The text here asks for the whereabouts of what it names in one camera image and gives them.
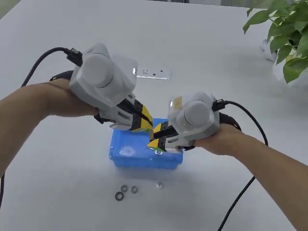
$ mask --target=black cable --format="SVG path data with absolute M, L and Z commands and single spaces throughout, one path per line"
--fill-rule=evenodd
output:
M 23 84 L 21 85 L 21 87 L 24 87 L 25 85 L 28 84 L 29 80 L 31 79 L 31 77 L 33 76 L 35 70 L 37 69 L 37 67 L 39 66 L 39 64 L 50 54 L 57 52 L 57 51 L 63 51 L 65 53 L 67 53 L 69 51 L 68 48 L 64 48 L 64 47 L 55 47 L 50 49 L 49 51 L 43 53 L 39 59 L 35 62 L 35 64 L 33 65 L 33 67 L 31 68 L 28 76 L 25 78 Z
M 4 179 L 5 179 L 5 173 L 1 177 L 1 185 L 0 185 L 0 209 L 2 205 L 3 200 L 3 194 L 4 194 Z
M 239 103 L 236 103 L 236 102 L 233 102 L 233 101 L 223 101 L 223 104 L 224 105 L 228 105 L 228 104 L 232 104 L 232 105 L 235 105 L 239 108 L 241 108 L 244 112 L 246 112 L 246 114 L 253 120 L 253 122 L 256 124 L 256 126 L 258 127 L 258 129 L 260 130 L 262 136 L 263 136 L 263 139 L 264 139 L 264 143 L 266 146 L 269 145 L 269 142 L 268 142 L 268 139 L 261 127 L 261 125 L 258 123 L 258 121 L 256 120 L 256 118 L 246 109 L 244 108 L 242 105 L 240 105 Z M 242 195 L 246 192 L 246 190 L 249 188 L 249 186 L 252 184 L 252 182 L 254 182 L 256 178 L 255 177 L 252 177 L 250 179 L 250 181 L 246 184 L 246 186 L 243 188 L 243 190 L 240 192 L 240 194 L 236 197 L 236 199 L 234 200 L 234 202 L 232 203 L 232 205 L 230 206 L 230 208 L 228 209 L 228 212 L 226 213 L 226 216 L 225 218 L 223 219 L 220 227 L 218 228 L 218 231 L 221 231 L 222 228 L 224 227 L 227 219 L 229 218 L 229 215 L 230 213 L 232 212 L 232 210 L 234 209 L 235 205 L 237 204 L 237 202 L 240 200 L 240 198 L 242 197 Z
M 23 84 L 21 85 L 21 88 L 24 87 L 25 85 L 27 85 L 27 83 L 29 82 L 29 80 L 31 79 L 31 77 L 33 76 L 35 70 L 37 69 L 37 67 L 39 66 L 39 64 L 50 54 L 57 52 L 57 51 L 63 51 L 65 54 L 67 54 L 67 59 L 72 61 L 73 63 L 75 63 L 78 66 L 82 65 L 82 53 L 75 50 L 74 48 L 72 49 L 68 49 L 68 48 L 64 48 L 64 47 L 55 47 L 50 49 L 49 51 L 43 53 L 39 59 L 35 62 L 35 64 L 33 65 L 33 67 L 31 68 L 29 74 L 27 75 L 27 77 L 25 78 Z M 0 209 L 1 209 L 1 205 L 2 205 L 2 200 L 3 200 L 3 195 L 4 195 L 4 178 L 5 178 L 5 173 L 2 175 L 1 177 L 1 185 L 0 185 Z

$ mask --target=white table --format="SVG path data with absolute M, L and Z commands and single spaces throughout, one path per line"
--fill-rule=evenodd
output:
M 0 98 L 21 85 L 46 50 L 103 42 L 111 53 L 172 69 L 169 81 L 138 79 L 134 92 L 153 116 L 166 116 L 172 95 L 208 90 L 245 105 L 272 147 L 307 164 L 308 94 L 277 84 L 258 47 L 269 24 L 244 36 L 245 11 L 145 0 L 22 0 L 0 21 Z M 63 54 L 53 54 L 31 83 L 71 68 Z M 155 88 L 144 90 L 150 83 Z M 261 139 L 239 109 L 224 112 Z M 187 152 L 175 171 L 119 170 L 108 158 L 111 135 L 92 117 L 43 121 L 7 171 L 0 230 L 214 231 L 251 178 L 235 159 L 200 149 Z M 117 202 L 122 184 L 139 192 Z M 224 230 L 294 228 L 254 182 Z

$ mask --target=forearm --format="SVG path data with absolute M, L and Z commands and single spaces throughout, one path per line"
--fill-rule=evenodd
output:
M 44 87 L 23 87 L 0 101 L 0 175 L 47 116 Z
M 262 184 L 298 231 L 308 230 L 308 166 L 243 135 L 233 156 Z

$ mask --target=blue plastic container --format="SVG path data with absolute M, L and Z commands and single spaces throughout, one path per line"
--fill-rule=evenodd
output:
M 154 119 L 154 127 L 166 119 Z M 130 132 L 114 130 L 112 134 L 109 158 L 117 167 L 149 167 L 175 169 L 183 162 L 183 153 L 155 154 L 149 149 L 149 134 L 147 132 Z

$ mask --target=metal washer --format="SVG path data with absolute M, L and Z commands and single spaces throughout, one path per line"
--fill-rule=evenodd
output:
M 156 154 L 156 155 L 162 155 L 163 152 L 162 152 L 162 151 L 159 151 L 159 150 L 155 150 L 155 154 Z
M 156 184 L 156 188 L 157 189 L 162 189 L 164 187 L 164 184 L 162 183 L 162 182 L 158 182 L 157 184 Z
M 121 192 L 127 192 L 127 190 L 128 190 L 128 186 L 127 185 L 125 185 L 125 184 L 123 184 L 122 186 L 121 186 Z
M 130 188 L 130 191 L 131 191 L 132 193 L 138 192 L 137 186 L 132 186 L 132 187 Z
M 124 199 L 124 193 L 122 193 L 122 192 L 117 192 L 117 193 L 115 194 L 115 199 L 116 199 L 117 201 L 122 201 L 122 200 Z

